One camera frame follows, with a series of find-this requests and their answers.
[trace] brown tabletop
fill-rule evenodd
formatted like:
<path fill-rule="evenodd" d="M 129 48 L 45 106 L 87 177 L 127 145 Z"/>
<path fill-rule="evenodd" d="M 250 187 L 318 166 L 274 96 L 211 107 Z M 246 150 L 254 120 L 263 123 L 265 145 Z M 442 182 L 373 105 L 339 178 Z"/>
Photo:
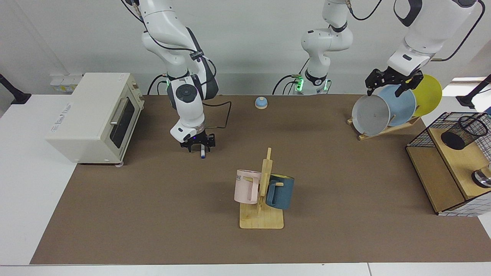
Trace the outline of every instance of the brown tabletop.
<path fill-rule="evenodd" d="M 491 261 L 478 218 L 438 217 L 405 151 L 416 126 L 358 141 L 359 95 L 233 101 L 206 159 L 169 134 L 167 97 L 146 97 L 125 166 L 77 166 L 32 264 L 237 264 Z M 227 107 L 205 108 L 222 125 Z M 283 230 L 239 228 L 237 169 L 295 177 Z"/>

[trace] blue marker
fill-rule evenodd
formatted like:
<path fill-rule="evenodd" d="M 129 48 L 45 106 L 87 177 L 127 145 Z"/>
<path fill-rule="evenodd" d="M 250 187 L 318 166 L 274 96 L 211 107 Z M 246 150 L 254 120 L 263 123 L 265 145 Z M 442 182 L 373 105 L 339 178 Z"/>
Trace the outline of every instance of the blue marker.
<path fill-rule="evenodd" d="M 205 145 L 201 145 L 201 159 L 205 159 Z"/>

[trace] robotic arm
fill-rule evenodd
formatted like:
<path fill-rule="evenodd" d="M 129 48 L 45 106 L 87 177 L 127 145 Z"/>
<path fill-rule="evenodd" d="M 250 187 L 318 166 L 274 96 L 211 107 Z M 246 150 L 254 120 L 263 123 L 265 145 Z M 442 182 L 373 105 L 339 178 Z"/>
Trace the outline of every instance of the robotic arm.
<path fill-rule="evenodd" d="M 191 29 L 179 21 L 171 0 L 125 1 L 135 8 L 145 25 L 143 45 L 160 57 L 167 68 L 167 93 L 180 116 L 170 133 L 189 151 L 193 144 L 210 149 L 215 146 L 215 136 L 205 133 L 202 101 L 218 93 L 216 68 L 212 73 L 208 61 L 213 63 L 204 55 Z M 188 54 L 191 64 L 187 62 Z"/>
<path fill-rule="evenodd" d="M 302 47 L 309 54 L 307 70 L 302 73 L 296 91 L 304 95 L 325 91 L 331 64 L 327 52 L 347 50 L 353 43 L 348 28 L 348 9 L 345 0 L 326 0 L 322 11 L 328 28 L 309 30 L 302 37 Z"/>
<path fill-rule="evenodd" d="M 474 10 L 477 0 L 408 0 L 409 13 L 403 18 L 394 13 L 403 25 L 409 27 L 402 44 L 387 62 L 385 71 L 375 69 L 365 80 L 367 94 L 388 84 L 400 84 L 399 97 L 404 91 L 415 89 L 423 80 L 421 67 L 431 61 L 445 41 L 454 36 Z"/>

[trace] oven door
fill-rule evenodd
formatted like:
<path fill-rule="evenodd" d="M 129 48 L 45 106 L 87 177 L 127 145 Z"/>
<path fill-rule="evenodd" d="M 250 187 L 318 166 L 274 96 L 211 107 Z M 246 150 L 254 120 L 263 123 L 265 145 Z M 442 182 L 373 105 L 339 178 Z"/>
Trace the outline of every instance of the oven door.
<path fill-rule="evenodd" d="M 140 107 L 127 87 L 122 93 L 118 106 L 110 121 L 109 136 L 106 143 L 121 161 L 128 146 L 131 134 L 140 114 Z"/>

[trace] black mesh pen holder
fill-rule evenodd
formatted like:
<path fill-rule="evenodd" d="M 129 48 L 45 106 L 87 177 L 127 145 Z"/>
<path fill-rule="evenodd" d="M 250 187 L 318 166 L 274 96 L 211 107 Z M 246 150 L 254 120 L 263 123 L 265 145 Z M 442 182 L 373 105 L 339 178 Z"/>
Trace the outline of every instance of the black mesh pen holder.
<path fill-rule="evenodd" d="M 479 118 L 470 116 L 460 117 L 459 121 L 453 127 L 441 135 L 441 140 L 452 149 L 464 149 L 489 132 L 484 122 L 479 120 Z"/>

